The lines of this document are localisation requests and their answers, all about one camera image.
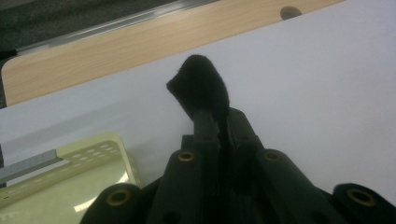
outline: plastic container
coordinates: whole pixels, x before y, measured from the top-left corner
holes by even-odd
[[[79,223],[105,188],[141,187],[133,158],[114,133],[56,148],[56,155],[68,163],[0,189],[0,223]]]

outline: black fabric tip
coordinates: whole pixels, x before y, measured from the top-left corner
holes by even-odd
[[[166,85],[192,119],[196,111],[208,109],[220,128],[225,125],[230,101],[215,66],[205,56],[191,55]]]

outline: white sheet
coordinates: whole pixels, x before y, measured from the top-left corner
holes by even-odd
[[[165,83],[199,53],[264,145],[289,155],[316,186],[332,192],[353,182],[396,204],[394,8],[394,0],[348,0],[2,109],[5,163],[115,132],[148,184],[192,133]]]

